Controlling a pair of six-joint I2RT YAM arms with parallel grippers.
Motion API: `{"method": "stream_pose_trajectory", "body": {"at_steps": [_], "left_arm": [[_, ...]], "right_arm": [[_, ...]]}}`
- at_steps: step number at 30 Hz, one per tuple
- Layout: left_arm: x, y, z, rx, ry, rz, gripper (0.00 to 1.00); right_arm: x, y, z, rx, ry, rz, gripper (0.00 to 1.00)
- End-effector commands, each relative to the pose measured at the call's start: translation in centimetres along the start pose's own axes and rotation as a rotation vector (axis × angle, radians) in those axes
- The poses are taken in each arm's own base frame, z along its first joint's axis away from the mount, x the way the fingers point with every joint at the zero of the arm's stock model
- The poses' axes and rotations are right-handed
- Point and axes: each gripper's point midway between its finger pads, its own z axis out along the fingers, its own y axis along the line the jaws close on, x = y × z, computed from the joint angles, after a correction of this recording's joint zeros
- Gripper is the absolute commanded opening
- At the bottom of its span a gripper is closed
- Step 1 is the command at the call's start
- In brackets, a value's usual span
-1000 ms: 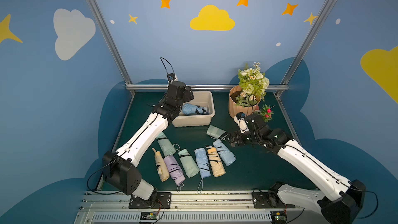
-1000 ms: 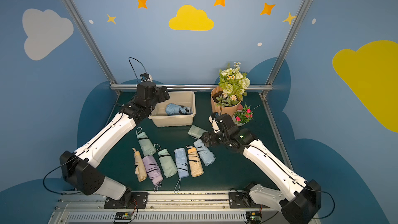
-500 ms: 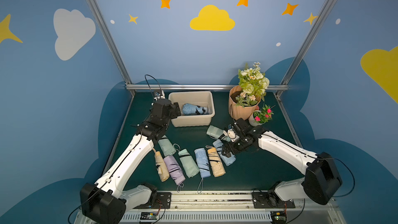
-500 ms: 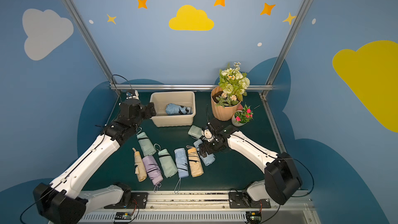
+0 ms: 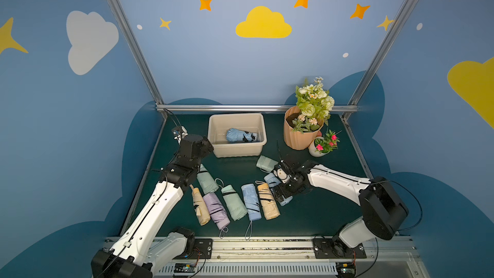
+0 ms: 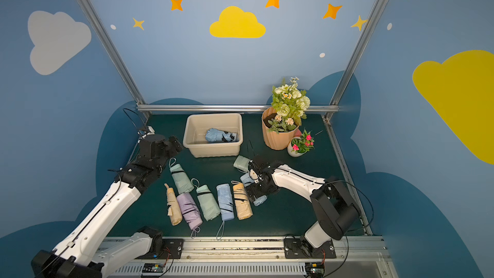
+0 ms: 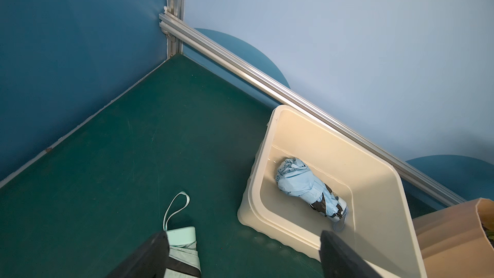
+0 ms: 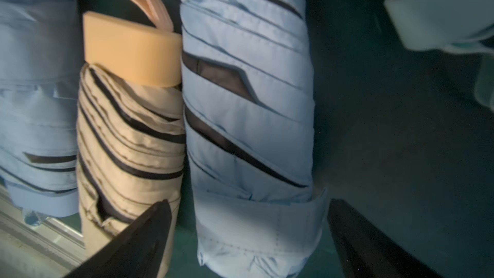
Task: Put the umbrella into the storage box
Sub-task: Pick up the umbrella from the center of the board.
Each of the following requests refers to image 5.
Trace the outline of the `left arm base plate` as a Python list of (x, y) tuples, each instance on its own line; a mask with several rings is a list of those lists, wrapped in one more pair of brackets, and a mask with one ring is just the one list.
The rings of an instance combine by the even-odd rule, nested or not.
[(212, 239), (196, 238), (194, 243), (186, 244), (184, 252), (175, 257), (175, 260), (197, 260), (199, 253), (201, 253), (200, 259), (211, 259), (212, 245)]

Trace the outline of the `light blue umbrella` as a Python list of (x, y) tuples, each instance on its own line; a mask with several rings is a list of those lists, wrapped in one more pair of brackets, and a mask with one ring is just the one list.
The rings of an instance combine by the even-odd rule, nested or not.
[(279, 202), (280, 206), (285, 206), (292, 201), (292, 196), (285, 197), (281, 189), (282, 182), (273, 173), (266, 175), (264, 180), (268, 184), (271, 193), (273, 194), (275, 200)]
[(259, 135), (257, 133), (251, 133), (236, 128), (230, 128), (226, 132), (226, 140), (229, 143), (252, 143), (259, 141)]
[(250, 223), (244, 235), (246, 240), (252, 237), (253, 232), (253, 222), (260, 220), (261, 215), (261, 204), (257, 196), (257, 190), (254, 184), (246, 184), (241, 187), (243, 193), (244, 205), (248, 212), (248, 218)]

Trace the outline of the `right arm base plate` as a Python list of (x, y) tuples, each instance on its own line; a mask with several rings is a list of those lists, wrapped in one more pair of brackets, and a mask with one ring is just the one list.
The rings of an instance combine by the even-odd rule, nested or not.
[(364, 246), (360, 243), (354, 248), (345, 245), (341, 240), (331, 238), (313, 239), (313, 250), (317, 259), (366, 259)]

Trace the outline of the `beige yellow umbrella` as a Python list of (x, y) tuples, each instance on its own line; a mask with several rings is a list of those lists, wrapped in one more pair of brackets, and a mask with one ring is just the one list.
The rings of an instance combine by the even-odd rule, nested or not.
[(269, 185), (263, 181), (256, 181), (259, 201), (261, 202), (262, 211), (266, 220), (272, 220), (280, 216), (277, 203), (270, 190)]

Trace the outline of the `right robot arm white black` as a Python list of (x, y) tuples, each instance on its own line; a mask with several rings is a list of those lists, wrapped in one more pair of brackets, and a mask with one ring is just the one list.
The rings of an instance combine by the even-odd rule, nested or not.
[(278, 201), (315, 187), (343, 196), (360, 207), (359, 218), (344, 225), (336, 235), (321, 244), (320, 250), (329, 252), (329, 257), (349, 258), (365, 241), (391, 240), (409, 215), (399, 194), (383, 177), (351, 176), (311, 160), (296, 169), (281, 162), (271, 173), (280, 181), (274, 187)]

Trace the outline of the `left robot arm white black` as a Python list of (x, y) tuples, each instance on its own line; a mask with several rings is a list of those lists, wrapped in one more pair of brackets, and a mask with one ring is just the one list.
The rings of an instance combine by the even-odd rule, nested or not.
[(153, 277), (175, 257), (193, 250), (194, 233), (181, 228), (153, 246), (167, 216), (196, 180), (202, 159), (214, 150), (205, 136), (178, 140), (177, 153), (159, 170), (158, 183), (135, 221), (110, 249), (99, 250), (91, 260), (93, 277)]

